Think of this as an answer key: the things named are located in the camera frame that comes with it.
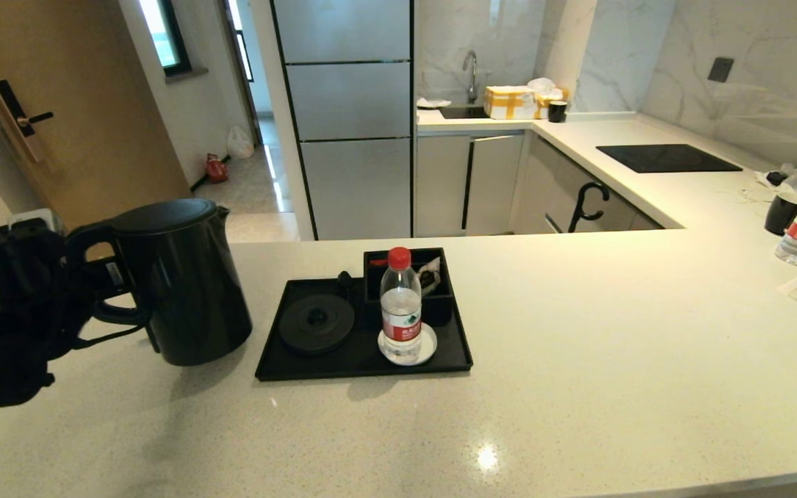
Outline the black electric kettle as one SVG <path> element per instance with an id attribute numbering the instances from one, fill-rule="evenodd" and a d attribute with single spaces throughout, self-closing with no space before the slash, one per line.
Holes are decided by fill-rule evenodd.
<path id="1" fill-rule="evenodd" d="M 139 207 L 74 230 L 70 264 L 114 257 L 129 292 L 98 302 L 93 317 L 145 329 L 176 366 L 233 352 L 253 330 L 226 237 L 227 208 L 209 199 Z"/>

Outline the round black kettle base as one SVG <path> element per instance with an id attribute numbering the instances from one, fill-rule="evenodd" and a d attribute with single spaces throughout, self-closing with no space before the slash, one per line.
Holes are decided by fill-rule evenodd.
<path id="1" fill-rule="evenodd" d="M 320 356 L 347 340 L 355 318 L 356 312 L 347 299 L 310 295 L 287 306 L 276 322 L 276 331 L 292 353 Z"/>

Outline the white tea bag packet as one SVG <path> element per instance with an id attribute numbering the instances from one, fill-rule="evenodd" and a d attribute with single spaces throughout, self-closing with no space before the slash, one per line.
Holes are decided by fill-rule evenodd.
<path id="1" fill-rule="evenodd" d="M 441 283 L 441 258 L 434 258 L 417 271 L 421 285 L 421 296 L 430 295 Z"/>

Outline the black compartment box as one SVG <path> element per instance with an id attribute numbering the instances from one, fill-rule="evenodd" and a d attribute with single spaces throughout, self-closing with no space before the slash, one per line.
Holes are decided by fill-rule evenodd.
<path id="1" fill-rule="evenodd" d="M 445 252 L 441 247 L 411 249 L 411 264 L 414 271 L 418 271 L 434 258 L 441 258 L 441 283 L 433 293 L 423 297 L 423 322 L 437 327 L 448 324 L 453 317 L 453 306 L 456 304 L 455 294 L 452 290 L 451 278 L 447 271 Z M 367 262 L 374 258 L 386 258 L 386 251 L 364 252 L 364 316 L 367 324 L 379 327 L 381 325 L 380 290 L 381 281 L 386 268 L 368 267 Z"/>

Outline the brown wooden door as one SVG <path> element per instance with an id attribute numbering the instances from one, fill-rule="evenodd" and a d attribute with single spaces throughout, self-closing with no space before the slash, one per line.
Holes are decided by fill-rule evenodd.
<path id="1" fill-rule="evenodd" d="M 189 198 L 119 0 L 0 0 L 0 79 L 45 159 L 31 162 L 0 107 L 0 136 L 44 207 L 69 229 Z"/>

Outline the white plastic floor bag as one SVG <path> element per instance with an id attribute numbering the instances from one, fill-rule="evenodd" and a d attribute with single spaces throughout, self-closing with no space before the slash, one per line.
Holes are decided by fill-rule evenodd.
<path id="1" fill-rule="evenodd" d="M 253 139 L 240 126 L 230 128 L 226 139 L 226 148 L 231 160 L 250 158 L 255 151 Z"/>

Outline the black rectangular serving tray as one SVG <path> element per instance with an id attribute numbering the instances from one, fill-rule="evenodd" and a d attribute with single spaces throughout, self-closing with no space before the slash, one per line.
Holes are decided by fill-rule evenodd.
<path id="1" fill-rule="evenodd" d="M 301 356 L 292 353 L 280 340 L 277 320 L 291 303 L 310 295 L 326 294 L 343 297 L 345 294 L 336 278 L 294 279 L 284 286 L 269 337 L 257 363 L 257 380 L 289 381 L 354 378 L 354 376 L 400 376 L 412 374 L 440 374 L 469 371 L 474 365 L 457 304 L 448 324 L 433 327 L 437 335 L 437 350 L 423 365 L 401 367 L 393 365 L 379 351 L 377 337 L 381 326 L 366 323 L 364 316 L 365 284 L 362 277 L 352 278 L 351 305 L 356 312 L 355 324 L 347 340 L 335 350 L 320 356 Z"/>

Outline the narrow dark-framed window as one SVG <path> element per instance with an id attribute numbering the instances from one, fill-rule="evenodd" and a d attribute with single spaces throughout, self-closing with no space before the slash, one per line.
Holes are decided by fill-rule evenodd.
<path id="1" fill-rule="evenodd" d="M 228 14 L 230 14 L 230 24 L 232 26 L 235 41 L 237 42 L 237 52 L 239 54 L 241 69 L 243 69 L 247 83 L 253 83 L 253 71 L 252 67 L 250 67 L 250 61 L 246 50 L 246 38 L 244 38 L 243 24 L 241 24 L 238 0 L 225 0 L 225 3 Z"/>

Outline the silver refrigerator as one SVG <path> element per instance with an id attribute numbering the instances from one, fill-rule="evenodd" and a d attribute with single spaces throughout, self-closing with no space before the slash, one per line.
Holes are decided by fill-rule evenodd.
<path id="1" fill-rule="evenodd" d="M 410 236 L 414 0 L 270 7 L 314 236 Z"/>

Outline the white round coaster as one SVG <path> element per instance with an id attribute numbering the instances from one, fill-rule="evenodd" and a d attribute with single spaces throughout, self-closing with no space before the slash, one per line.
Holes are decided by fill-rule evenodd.
<path id="1" fill-rule="evenodd" d="M 423 365 L 433 357 L 437 350 L 437 335 L 429 324 L 422 322 L 421 332 L 410 346 L 389 340 L 383 331 L 379 332 L 377 343 L 383 356 L 393 365 L 411 367 Z"/>

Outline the grey sink base cabinet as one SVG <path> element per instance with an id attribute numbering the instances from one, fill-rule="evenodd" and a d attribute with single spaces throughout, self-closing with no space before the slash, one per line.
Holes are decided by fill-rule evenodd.
<path id="1" fill-rule="evenodd" d="M 415 237 L 506 235 L 521 131 L 431 133 L 417 141 Z"/>

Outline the chrome sink faucet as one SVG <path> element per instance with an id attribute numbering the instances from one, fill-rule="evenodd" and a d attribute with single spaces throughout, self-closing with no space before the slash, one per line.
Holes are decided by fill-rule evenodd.
<path id="1" fill-rule="evenodd" d="M 462 69 L 468 72 L 467 103 L 472 105 L 478 99 L 477 53 L 474 50 L 469 50 L 467 52 Z"/>

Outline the cardboard box yellow tape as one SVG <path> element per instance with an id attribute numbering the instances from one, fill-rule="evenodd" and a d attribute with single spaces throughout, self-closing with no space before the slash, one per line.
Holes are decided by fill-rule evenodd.
<path id="1" fill-rule="evenodd" d="M 538 115 L 535 91 L 525 86 L 488 86 L 484 110 L 494 120 L 533 120 Z"/>

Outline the grey drawer cabinet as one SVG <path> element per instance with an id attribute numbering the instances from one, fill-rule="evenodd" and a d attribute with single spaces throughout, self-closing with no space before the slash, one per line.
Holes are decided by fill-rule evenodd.
<path id="1" fill-rule="evenodd" d="M 541 136 L 529 142 L 517 205 L 511 221 L 515 235 L 600 231 L 660 230 L 606 183 Z"/>

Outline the black induction cooktop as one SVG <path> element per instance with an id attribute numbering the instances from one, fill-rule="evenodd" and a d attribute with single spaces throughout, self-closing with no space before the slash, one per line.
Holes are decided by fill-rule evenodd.
<path id="1" fill-rule="evenodd" d="M 687 144 L 598 146 L 598 151 L 639 174 L 740 172 L 741 167 Z"/>

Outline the black mug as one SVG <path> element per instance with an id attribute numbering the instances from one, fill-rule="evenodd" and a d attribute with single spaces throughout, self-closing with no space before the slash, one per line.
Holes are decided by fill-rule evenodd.
<path id="1" fill-rule="evenodd" d="M 797 215 L 797 192 L 781 192 L 772 200 L 763 228 L 783 236 Z"/>

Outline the crumpled white tissue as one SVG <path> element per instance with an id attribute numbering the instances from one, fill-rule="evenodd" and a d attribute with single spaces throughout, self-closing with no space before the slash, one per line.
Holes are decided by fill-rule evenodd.
<path id="1" fill-rule="evenodd" d="M 769 172 L 755 172 L 756 182 L 771 192 L 797 192 L 797 165 L 785 162 Z"/>

